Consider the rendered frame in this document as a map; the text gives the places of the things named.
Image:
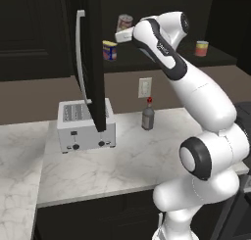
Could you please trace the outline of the silver toaster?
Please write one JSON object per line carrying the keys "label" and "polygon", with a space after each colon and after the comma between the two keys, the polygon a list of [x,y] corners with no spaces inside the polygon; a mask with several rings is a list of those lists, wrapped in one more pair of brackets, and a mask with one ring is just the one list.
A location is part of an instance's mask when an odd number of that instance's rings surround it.
{"label": "silver toaster", "polygon": [[83,151],[116,146],[116,122],[110,100],[105,99],[106,130],[99,132],[83,100],[60,102],[57,131],[61,151]]}

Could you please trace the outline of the pale red and white can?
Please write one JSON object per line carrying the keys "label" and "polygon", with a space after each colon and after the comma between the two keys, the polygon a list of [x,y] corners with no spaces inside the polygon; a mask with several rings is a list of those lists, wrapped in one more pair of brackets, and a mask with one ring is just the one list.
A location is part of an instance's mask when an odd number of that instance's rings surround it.
{"label": "pale red and white can", "polygon": [[130,28],[132,25],[133,17],[127,14],[121,14],[118,18],[117,31]]}

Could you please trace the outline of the dark base cabinet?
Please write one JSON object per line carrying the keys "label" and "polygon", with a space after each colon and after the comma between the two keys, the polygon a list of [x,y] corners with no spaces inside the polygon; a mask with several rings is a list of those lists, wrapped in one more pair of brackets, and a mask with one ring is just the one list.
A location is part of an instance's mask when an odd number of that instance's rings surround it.
{"label": "dark base cabinet", "polygon": [[39,208],[33,240],[151,240],[152,190]]}

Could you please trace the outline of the black cabinet door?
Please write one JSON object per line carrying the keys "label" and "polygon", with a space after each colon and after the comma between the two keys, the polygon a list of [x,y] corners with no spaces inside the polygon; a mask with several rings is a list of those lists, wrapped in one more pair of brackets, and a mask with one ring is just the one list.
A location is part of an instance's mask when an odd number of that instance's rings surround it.
{"label": "black cabinet door", "polygon": [[74,73],[77,83],[76,46],[87,105],[98,132],[106,130],[101,0],[66,0]]}

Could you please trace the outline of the dark bottle with red cap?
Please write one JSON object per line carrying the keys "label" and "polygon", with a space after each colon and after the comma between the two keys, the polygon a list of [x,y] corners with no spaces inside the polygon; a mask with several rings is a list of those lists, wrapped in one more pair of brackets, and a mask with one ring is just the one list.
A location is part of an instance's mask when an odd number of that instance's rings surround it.
{"label": "dark bottle with red cap", "polygon": [[142,128],[145,130],[151,130],[154,125],[155,112],[152,108],[152,98],[147,98],[147,107],[142,112]]}

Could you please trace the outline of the white wall outlet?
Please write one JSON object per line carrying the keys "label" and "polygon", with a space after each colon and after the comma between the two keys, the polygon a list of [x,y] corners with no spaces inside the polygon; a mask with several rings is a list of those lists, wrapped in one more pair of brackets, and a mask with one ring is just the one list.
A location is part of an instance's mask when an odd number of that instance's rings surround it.
{"label": "white wall outlet", "polygon": [[151,96],[152,78],[145,77],[139,79],[138,97],[147,98]]}

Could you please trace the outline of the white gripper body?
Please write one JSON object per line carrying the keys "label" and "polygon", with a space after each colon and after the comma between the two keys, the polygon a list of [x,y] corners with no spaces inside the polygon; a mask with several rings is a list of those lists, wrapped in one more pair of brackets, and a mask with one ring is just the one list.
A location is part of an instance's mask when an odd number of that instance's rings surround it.
{"label": "white gripper body", "polygon": [[130,27],[115,33],[117,43],[129,42],[132,40],[134,27]]}

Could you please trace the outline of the dark closed wall cabinet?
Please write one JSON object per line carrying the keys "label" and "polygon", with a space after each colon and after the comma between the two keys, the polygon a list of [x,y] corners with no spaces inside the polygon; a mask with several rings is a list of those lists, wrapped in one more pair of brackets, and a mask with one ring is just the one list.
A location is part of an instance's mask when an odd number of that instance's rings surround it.
{"label": "dark closed wall cabinet", "polygon": [[65,0],[0,0],[0,81],[72,71]]}

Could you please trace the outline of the blue yellow and red can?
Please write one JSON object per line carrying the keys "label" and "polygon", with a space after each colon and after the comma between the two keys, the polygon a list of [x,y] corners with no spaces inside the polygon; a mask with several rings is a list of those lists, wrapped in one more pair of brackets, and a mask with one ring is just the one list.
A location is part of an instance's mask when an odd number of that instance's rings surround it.
{"label": "blue yellow and red can", "polygon": [[103,58],[107,61],[117,60],[117,44],[112,41],[103,41]]}

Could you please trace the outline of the dark open wall cabinet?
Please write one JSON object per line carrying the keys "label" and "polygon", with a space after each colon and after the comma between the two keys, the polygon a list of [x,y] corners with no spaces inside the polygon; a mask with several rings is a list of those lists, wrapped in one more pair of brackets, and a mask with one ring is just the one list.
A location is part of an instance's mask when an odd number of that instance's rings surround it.
{"label": "dark open wall cabinet", "polygon": [[[234,65],[251,22],[251,0],[101,0],[102,32],[113,41],[118,17],[128,14],[138,22],[143,17],[182,11],[190,29],[177,51],[196,67]],[[197,41],[209,43],[207,55],[195,55]]]}

